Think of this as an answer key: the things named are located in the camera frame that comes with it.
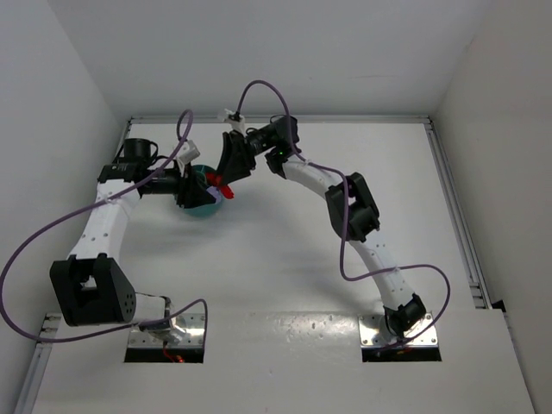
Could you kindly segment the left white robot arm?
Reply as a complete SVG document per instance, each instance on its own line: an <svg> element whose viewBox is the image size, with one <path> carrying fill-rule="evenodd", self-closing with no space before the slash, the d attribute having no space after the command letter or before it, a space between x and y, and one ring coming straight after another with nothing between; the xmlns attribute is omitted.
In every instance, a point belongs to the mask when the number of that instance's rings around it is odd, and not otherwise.
<svg viewBox="0 0 552 414"><path fill-rule="evenodd" d="M170 298L138 293L119 264L133 210L145 195L172 195L182 208L213 205L217 197L191 163L199 156L192 141L174 159L156 143L127 139L97 179L95 206L77 244L55 261L50 279L67 325L133 324L170 344L185 339L185 320L174 315Z"/></svg>

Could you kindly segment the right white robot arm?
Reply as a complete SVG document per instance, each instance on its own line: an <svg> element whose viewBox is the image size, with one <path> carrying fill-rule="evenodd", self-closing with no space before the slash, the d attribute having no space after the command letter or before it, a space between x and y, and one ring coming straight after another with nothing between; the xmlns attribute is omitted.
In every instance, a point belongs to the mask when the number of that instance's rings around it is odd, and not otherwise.
<svg viewBox="0 0 552 414"><path fill-rule="evenodd" d="M343 244L356 251L374 278L387 329L404 338L424 318L426 308L377 234L380 212L363 176L354 172L342 177L303 158L293 147L298 143L298 121L292 116L279 116L260 129L247 129L238 112L226 110L222 119L231 130L223 133L215 183L225 186L245 179L256 168L256 158L263 155L273 174L321 197L332 229Z"/></svg>

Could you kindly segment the lavender lego brick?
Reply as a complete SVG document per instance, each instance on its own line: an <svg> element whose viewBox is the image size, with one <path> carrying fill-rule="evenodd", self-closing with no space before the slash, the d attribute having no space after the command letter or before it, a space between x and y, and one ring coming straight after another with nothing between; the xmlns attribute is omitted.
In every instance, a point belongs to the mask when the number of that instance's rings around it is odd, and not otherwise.
<svg viewBox="0 0 552 414"><path fill-rule="evenodd" d="M207 192L215 199L214 204L220 204L224 200L223 194L215 186L208 187Z"/></svg>

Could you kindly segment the red curved lego piece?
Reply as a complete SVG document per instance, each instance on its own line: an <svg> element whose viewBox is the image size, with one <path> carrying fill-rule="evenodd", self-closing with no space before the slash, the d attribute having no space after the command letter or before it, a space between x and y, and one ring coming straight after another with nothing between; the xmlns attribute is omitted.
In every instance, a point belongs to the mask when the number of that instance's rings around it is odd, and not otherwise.
<svg viewBox="0 0 552 414"><path fill-rule="evenodd" d="M217 175L215 172L207 172L205 174L208 187L215 186L217 187L224 196L224 199L233 199L235 197L234 192L230 189L228 185L223 184L222 177Z"/></svg>

